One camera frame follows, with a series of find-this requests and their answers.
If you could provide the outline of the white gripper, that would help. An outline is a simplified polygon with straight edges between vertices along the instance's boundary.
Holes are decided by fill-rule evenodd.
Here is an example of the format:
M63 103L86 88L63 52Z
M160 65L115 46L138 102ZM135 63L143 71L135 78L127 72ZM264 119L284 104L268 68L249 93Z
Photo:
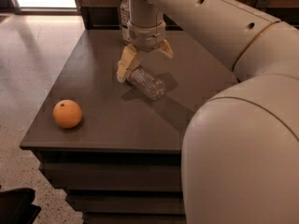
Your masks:
M150 28L142 28L128 23L128 36L131 44L127 45L118 61L117 80L123 83L130 74L141 64L138 50L152 51L158 49L167 58L172 59L173 50L165 38L165 22Z

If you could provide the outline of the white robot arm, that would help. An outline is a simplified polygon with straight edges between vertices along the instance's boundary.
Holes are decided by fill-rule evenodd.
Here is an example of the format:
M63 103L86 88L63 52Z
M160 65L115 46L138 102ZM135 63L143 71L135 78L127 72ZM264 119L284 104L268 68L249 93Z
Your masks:
M184 135L187 224L299 224L298 31L235 0L141 0L232 71Z

